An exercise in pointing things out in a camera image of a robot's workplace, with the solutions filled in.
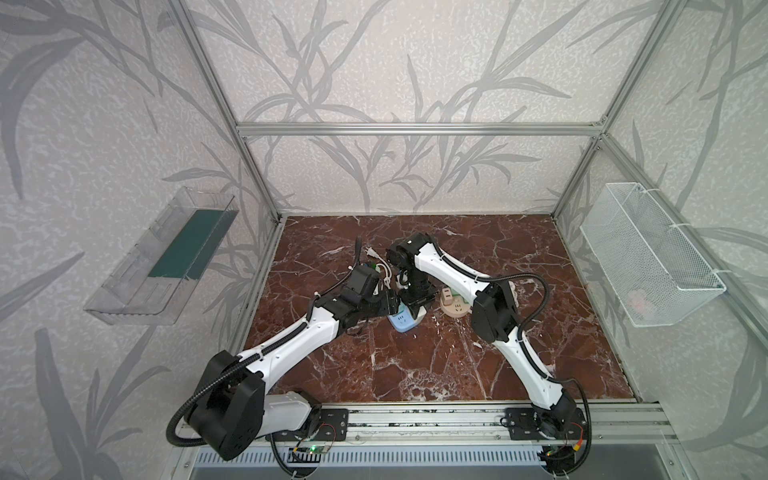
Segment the pink cube adapter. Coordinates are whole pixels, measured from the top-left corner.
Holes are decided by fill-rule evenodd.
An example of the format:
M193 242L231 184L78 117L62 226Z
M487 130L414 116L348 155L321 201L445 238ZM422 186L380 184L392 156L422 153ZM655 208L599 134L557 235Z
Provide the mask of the pink cube adapter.
M444 287L441 290L441 303L445 305L451 305L454 302L454 296L452 289L449 287Z

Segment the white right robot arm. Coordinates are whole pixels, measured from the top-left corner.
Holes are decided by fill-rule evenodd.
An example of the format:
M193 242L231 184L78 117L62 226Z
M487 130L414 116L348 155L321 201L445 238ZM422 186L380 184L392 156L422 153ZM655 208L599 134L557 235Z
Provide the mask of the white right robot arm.
M546 438L567 432L577 404L563 383L545 370L524 333L551 295L542 277L532 273L496 277L481 273L442 250L437 240L425 233L398 241L386 255L388 263L397 269L398 297L412 317L425 314L439 296L439 290L430 282L432 278L457 292L470 304L470 324L475 334L494 345L521 380L536 414L537 430ZM542 303L526 317L520 312L510 284L524 278L540 282L544 289Z

